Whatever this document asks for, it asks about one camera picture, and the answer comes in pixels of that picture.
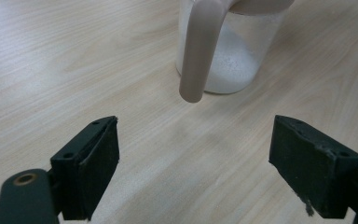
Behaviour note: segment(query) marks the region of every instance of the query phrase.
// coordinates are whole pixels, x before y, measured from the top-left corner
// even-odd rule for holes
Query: black plastic part
[[[5,181],[0,193],[0,224],[7,223],[59,223],[46,171],[23,171]]]
[[[358,153],[309,124],[276,116],[269,161],[309,208],[324,218],[344,218]]]
[[[51,158],[65,220],[91,219],[118,160],[116,117],[93,121]]]

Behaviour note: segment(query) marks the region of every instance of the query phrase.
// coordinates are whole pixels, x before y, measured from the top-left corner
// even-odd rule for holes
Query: translucent pitcher body
[[[181,0],[176,68],[182,74],[187,25],[194,0]],[[205,90],[232,93],[255,77],[269,45],[279,29],[285,10],[267,15],[228,12],[215,46]]]

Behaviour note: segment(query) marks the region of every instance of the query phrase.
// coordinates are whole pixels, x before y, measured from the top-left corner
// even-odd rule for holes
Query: pitcher
[[[179,92],[232,93],[255,77],[294,0],[181,0],[176,68]]]

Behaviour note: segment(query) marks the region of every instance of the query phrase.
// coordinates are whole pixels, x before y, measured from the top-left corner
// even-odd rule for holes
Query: light wood surface
[[[0,186],[116,115],[121,161],[91,223],[351,223],[308,217],[268,157],[276,114],[358,151],[358,1],[296,0],[254,82],[194,105],[178,8],[0,1]]]

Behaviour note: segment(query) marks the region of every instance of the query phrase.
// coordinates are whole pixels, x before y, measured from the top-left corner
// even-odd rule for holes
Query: wood grain
[[[276,114],[358,151],[358,1],[296,0],[255,81],[195,105],[178,7],[0,1],[0,185],[116,115],[121,161],[91,223],[351,223],[308,217],[268,156]]]

